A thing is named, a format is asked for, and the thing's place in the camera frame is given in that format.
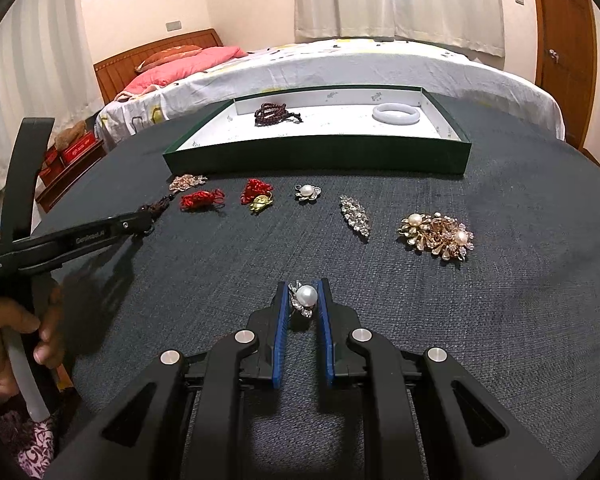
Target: hand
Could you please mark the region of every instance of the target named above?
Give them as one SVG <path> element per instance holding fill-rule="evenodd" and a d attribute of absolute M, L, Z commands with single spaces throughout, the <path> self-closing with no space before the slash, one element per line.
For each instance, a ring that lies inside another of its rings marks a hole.
<path fill-rule="evenodd" d="M 0 329 L 4 326 L 10 326 L 21 334 L 38 330 L 40 343 L 36 346 L 33 355 L 39 364 L 48 368 L 58 367 L 64 357 L 64 341 L 58 330 L 61 319 L 62 291 L 57 285 L 49 295 L 49 307 L 43 316 L 42 322 L 14 300 L 0 298 Z M 19 392 L 18 384 L 11 370 L 11 363 L 0 336 L 0 402 L 5 402 Z"/>

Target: red box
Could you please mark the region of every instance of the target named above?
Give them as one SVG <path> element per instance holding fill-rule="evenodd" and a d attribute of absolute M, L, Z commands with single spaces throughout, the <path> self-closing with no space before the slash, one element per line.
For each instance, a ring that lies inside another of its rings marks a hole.
<path fill-rule="evenodd" d="M 45 186 L 48 186 L 63 170 L 64 164 L 58 155 L 58 150 L 55 146 L 52 146 L 46 150 L 45 161 L 40 170 L 40 179 L 45 183 Z"/>
<path fill-rule="evenodd" d="M 64 152 L 62 152 L 62 160 L 65 165 L 71 164 L 76 158 L 80 157 L 91 146 L 96 143 L 96 135 L 93 132 L 87 132 L 85 135 L 76 140 Z"/>

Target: pearl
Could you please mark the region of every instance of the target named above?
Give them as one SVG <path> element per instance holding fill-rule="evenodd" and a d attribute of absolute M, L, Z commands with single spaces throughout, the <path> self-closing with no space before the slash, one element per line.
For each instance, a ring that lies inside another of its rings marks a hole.
<path fill-rule="evenodd" d="M 409 221 L 409 225 L 418 227 L 420 224 L 422 224 L 422 215 L 414 213 L 412 215 L 409 215 L 409 218 L 407 218 L 407 220 Z"/>
<path fill-rule="evenodd" d="M 459 246 L 465 245 L 469 241 L 469 235 L 466 231 L 456 231 L 454 234 L 454 242 Z"/>
<path fill-rule="evenodd" d="M 314 194 L 314 186 L 310 186 L 309 184 L 305 184 L 300 188 L 300 194 L 302 196 L 311 196 Z"/>
<path fill-rule="evenodd" d="M 318 303 L 318 291 L 311 285 L 303 285 L 296 290 L 296 300 L 298 300 L 298 303 L 302 306 L 311 308 Z"/>

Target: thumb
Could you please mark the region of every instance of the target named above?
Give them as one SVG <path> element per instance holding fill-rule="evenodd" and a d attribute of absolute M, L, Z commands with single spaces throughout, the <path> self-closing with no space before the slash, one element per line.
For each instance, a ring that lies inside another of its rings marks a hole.
<path fill-rule="evenodd" d="M 0 298 L 0 328 L 5 326 L 29 334 L 38 329 L 40 320 L 11 298 Z"/>

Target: wooden headboard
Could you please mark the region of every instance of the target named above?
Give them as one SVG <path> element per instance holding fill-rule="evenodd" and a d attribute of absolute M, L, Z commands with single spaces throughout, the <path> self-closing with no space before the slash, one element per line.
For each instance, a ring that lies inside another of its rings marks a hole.
<path fill-rule="evenodd" d="M 147 43 L 143 46 L 136 46 L 131 50 L 109 57 L 93 65 L 104 104 L 113 101 L 116 95 L 122 92 L 126 85 L 133 81 L 138 75 L 136 73 L 136 66 L 140 65 L 151 54 L 172 46 L 193 44 L 207 48 L 210 46 L 222 46 L 222 41 L 218 38 L 215 30 L 208 28 L 206 30 L 180 34 L 179 36 L 171 36 L 170 38 Z"/>

